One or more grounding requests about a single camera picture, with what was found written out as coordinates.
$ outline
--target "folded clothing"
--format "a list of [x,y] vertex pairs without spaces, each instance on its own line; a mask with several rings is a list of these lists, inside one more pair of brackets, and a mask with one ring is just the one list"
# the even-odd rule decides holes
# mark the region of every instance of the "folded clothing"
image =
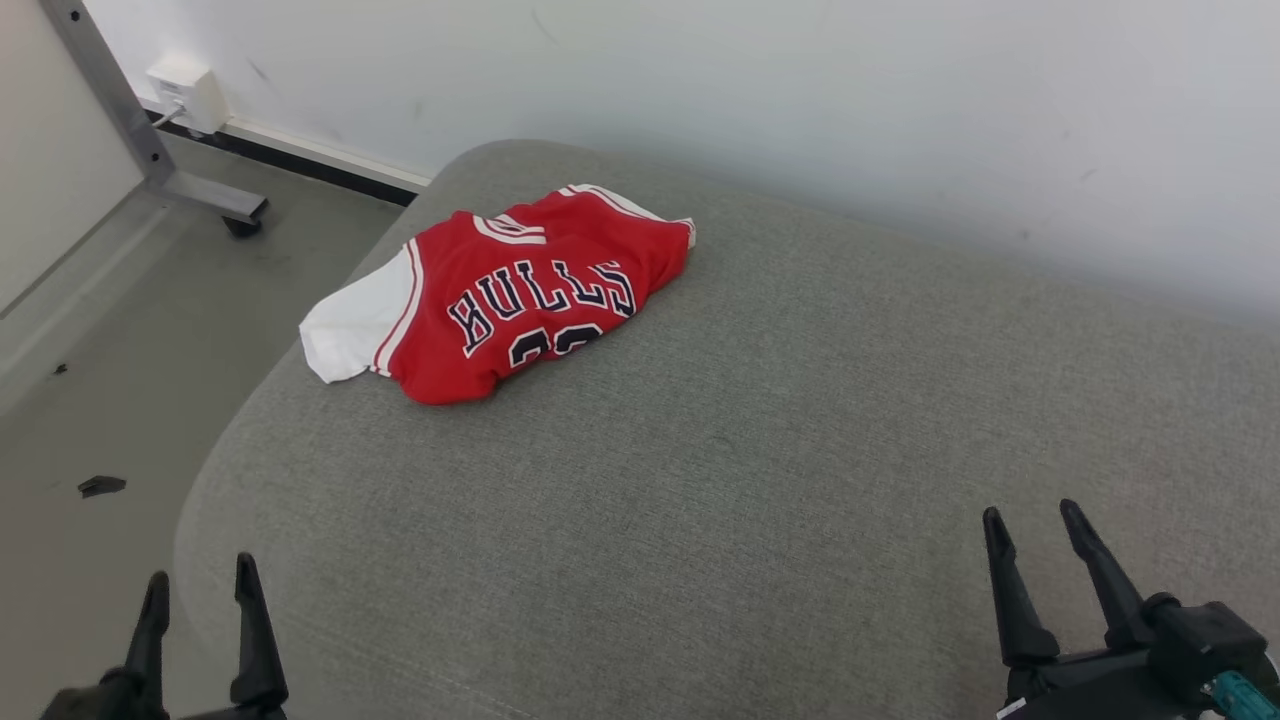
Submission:
[[591,184],[493,219],[454,213],[307,314],[307,365],[326,383],[374,370],[431,405],[485,397],[639,313],[694,242],[691,219]]

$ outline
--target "gray cushion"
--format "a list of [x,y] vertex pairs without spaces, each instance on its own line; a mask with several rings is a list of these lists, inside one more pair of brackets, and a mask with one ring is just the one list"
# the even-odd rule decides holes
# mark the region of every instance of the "gray cushion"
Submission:
[[684,277],[471,405],[326,387],[294,346],[196,480],[182,602],[233,664],[256,553],[292,715],[984,716],[983,507],[1064,646],[1101,646],[1066,496],[1142,592],[1280,632],[1275,338],[529,141],[454,161],[357,274],[571,182],[692,217]]

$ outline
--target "basketball jersey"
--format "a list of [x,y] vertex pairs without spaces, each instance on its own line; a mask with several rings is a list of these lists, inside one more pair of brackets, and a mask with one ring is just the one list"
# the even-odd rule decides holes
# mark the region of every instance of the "basketball jersey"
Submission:
[[326,383],[372,370],[419,402],[476,400],[639,313],[694,241],[692,220],[591,184],[492,219],[454,213],[307,314],[307,365]]

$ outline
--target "robotic arm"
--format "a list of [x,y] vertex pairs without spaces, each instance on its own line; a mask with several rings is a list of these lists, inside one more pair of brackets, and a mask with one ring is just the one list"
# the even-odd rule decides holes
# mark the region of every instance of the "robotic arm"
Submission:
[[1084,561],[1107,620],[1105,650],[1059,655],[1018,573],[1000,511],[982,521],[996,601],[1000,651],[1009,667],[1001,720],[1199,717],[1274,720],[1280,678],[1267,641],[1221,602],[1183,607],[1169,593],[1143,601],[1080,506],[1060,510],[1071,548]]
[[[241,650],[239,674],[232,680],[232,707],[186,720],[285,720],[280,706],[289,688],[257,565],[247,552],[236,559],[236,602],[241,606]],[[169,577],[156,573],[147,583],[124,665],[109,670],[97,685],[59,692],[41,720],[169,720],[160,676],[160,642],[168,629]]]
[[[1105,650],[1060,655],[1041,625],[1000,511],[983,514],[1009,696],[997,720],[1167,720],[1215,710],[1231,720],[1280,720],[1280,676],[1267,641],[1221,602],[1183,607],[1174,596],[1143,601],[1080,507],[1061,503],[1075,553],[1089,568],[1107,620]],[[239,674],[232,707],[186,720],[284,720],[289,697],[253,557],[236,561],[241,607]],[[169,629],[169,578],[156,573],[124,665],[97,685],[59,692],[41,720],[169,720],[160,642]]]

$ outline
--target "baseboard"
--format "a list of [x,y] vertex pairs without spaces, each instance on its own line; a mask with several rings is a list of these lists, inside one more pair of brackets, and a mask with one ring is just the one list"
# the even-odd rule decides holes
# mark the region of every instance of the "baseboard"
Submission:
[[[165,110],[160,101],[150,97],[140,96],[138,102],[152,122]],[[191,135],[180,117],[161,129],[401,206],[412,202],[431,182],[431,178],[302,140],[242,118],[232,118],[223,129],[212,135]]]
[[169,247],[161,199],[134,191],[0,318],[0,418],[49,379]]

